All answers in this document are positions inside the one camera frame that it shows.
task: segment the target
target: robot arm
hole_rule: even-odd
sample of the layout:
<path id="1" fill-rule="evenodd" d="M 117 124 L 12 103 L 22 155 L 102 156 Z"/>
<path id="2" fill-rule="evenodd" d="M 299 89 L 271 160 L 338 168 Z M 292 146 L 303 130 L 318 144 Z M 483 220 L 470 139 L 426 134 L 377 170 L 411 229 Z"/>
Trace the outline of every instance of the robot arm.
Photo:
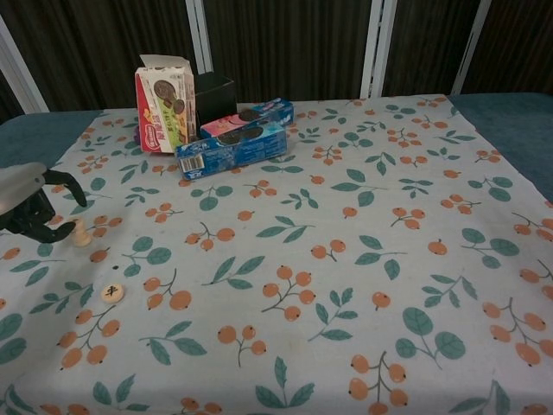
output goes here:
<path id="1" fill-rule="evenodd" d="M 77 203 L 86 206 L 83 189 L 68 173 L 47 169 L 42 163 L 28 163 L 0 169 L 0 230 L 20 233 L 39 242 L 65 239 L 74 222 L 57 229 L 45 225 L 55 211 L 42 190 L 45 184 L 61 184 L 69 189 Z"/>

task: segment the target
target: black box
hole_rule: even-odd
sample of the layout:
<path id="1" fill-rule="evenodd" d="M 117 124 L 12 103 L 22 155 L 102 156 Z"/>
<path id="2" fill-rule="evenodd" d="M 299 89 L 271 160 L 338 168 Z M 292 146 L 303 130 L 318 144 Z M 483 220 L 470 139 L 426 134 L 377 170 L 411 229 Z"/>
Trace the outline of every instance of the black box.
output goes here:
<path id="1" fill-rule="evenodd" d="M 194 76 L 194 91 L 197 131 L 203 124 L 237 113 L 233 80 L 215 72 L 206 72 Z"/>

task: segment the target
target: cookie box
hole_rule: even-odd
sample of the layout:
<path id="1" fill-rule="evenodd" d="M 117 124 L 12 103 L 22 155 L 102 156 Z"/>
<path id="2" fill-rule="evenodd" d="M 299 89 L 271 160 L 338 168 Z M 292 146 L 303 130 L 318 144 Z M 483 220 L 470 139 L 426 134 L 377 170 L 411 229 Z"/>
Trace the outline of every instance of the cookie box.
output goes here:
<path id="1" fill-rule="evenodd" d="M 135 72 L 140 145 L 143 151 L 172 153 L 196 138 L 194 76 L 177 56 L 140 56 Z"/>
<path id="2" fill-rule="evenodd" d="M 188 180 L 280 156 L 286 132 L 279 123 L 255 125 L 220 137 L 180 145 L 175 156 Z"/>
<path id="3" fill-rule="evenodd" d="M 204 124 L 200 128 L 202 138 L 220 137 L 245 127 L 252 127 L 271 121 L 285 126 L 294 121 L 294 106 L 286 99 L 276 98 L 264 104 L 255 105 L 228 117 Z"/>

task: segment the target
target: cardboard box flap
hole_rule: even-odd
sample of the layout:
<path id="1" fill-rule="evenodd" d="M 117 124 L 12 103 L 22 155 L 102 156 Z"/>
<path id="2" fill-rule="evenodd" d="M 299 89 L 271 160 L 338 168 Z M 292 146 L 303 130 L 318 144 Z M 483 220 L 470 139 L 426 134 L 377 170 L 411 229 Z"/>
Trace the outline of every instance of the cardboard box flap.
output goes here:
<path id="1" fill-rule="evenodd" d="M 141 54 L 140 59 L 146 67 L 187 67 L 190 62 L 180 56 L 166 54 Z"/>

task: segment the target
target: wooden game piece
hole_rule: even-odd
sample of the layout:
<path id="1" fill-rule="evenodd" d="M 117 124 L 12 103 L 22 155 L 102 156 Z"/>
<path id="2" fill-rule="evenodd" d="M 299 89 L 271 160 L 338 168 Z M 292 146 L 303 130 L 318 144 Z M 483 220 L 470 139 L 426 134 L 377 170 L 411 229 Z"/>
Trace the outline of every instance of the wooden game piece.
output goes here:
<path id="1" fill-rule="evenodd" d="M 124 288 L 121 284 L 108 284 L 100 295 L 105 303 L 118 303 L 124 296 Z"/>
<path id="2" fill-rule="evenodd" d="M 92 236 L 86 231 L 85 222 L 82 219 L 75 219 L 73 230 L 73 243 L 75 246 L 87 246 L 92 241 Z"/>

